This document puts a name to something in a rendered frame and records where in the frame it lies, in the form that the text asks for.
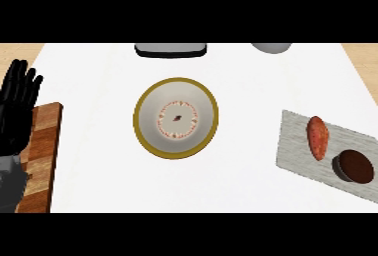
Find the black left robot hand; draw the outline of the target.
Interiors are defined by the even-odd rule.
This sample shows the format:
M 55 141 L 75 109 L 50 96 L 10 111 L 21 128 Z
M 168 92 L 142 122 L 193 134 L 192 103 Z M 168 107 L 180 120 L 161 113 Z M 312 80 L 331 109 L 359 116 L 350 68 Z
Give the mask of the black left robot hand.
M 0 88 L 0 156 L 18 155 L 28 145 L 41 82 L 28 62 L 15 59 Z

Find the white bowl with gold rim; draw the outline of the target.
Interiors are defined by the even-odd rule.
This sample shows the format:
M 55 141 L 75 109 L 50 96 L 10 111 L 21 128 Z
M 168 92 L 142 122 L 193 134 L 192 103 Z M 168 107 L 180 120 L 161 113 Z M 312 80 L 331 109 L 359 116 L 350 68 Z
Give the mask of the white bowl with gold rim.
M 195 155 L 208 145 L 217 126 L 217 101 L 198 81 L 174 77 L 148 88 L 134 107 L 133 128 L 155 156 L 182 159 Z

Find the grey woven placemat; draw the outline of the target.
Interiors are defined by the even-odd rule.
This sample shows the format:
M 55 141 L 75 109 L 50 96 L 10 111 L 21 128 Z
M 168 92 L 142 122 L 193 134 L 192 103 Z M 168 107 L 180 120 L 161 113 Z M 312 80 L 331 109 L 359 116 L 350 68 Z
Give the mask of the grey woven placemat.
M 325 158 L 317 161 L 309 147 L 306 131 L 309 120 L 307 116 L 288 110 L 282 111 L 276 166 L 378 203 L 378 140 L 366 134 L 326 123 L 328 148 Z M 348 149 L 359 151 L 372 163 L 374 180 L 368 184 L 345 181 L 334 171 L 332 160 Z

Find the chocolate cupcake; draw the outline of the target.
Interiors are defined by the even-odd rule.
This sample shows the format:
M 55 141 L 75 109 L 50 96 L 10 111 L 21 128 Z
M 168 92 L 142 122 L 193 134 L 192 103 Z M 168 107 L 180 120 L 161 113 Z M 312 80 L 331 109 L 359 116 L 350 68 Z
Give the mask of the chocolate cupcake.
M 368 184 L 374 180 L 374 165 L 368 157 L 356 150 L 344 150 L 332 159 L 337 176 L 347 182 Z

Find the brown wooden cutting board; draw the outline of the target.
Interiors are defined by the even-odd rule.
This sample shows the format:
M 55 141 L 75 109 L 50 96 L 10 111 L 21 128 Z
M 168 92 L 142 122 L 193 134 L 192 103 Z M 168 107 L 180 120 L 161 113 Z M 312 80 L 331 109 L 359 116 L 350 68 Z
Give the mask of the brown wooden cutting board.
M 59 102 L 37 106 L 32 110 L 29 144 L 21 153 L 28 179 L 18 213 L 50 212 L 62 110 Z

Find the dark grey appliance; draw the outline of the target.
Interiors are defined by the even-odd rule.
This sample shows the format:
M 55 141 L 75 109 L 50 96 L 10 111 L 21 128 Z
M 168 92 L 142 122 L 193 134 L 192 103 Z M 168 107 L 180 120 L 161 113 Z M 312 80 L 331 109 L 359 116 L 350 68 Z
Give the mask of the dark grey appliance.
M 192 58 L 207 53 L 205 43 L 136 43 L 136 53 L 149 58 Z

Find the pale grey round object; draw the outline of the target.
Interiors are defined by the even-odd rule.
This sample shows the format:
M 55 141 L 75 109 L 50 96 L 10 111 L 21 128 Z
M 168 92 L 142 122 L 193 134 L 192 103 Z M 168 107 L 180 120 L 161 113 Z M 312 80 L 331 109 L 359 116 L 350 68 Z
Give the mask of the pale grey round object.
M 264 53 L 279 54 L 289 49 L 291 43 L 254 43 L 252 46 Z

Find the orange sweet potato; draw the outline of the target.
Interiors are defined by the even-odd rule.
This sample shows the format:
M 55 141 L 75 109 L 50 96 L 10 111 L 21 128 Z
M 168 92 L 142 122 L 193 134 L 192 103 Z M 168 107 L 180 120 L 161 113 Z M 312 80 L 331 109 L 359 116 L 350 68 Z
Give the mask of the orange sweet potato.
M 320 161 L 326 154 L 329 131 L 322 119 L 317 116 L 310 118 L 306 131 L 310 152 L 314 159 Z

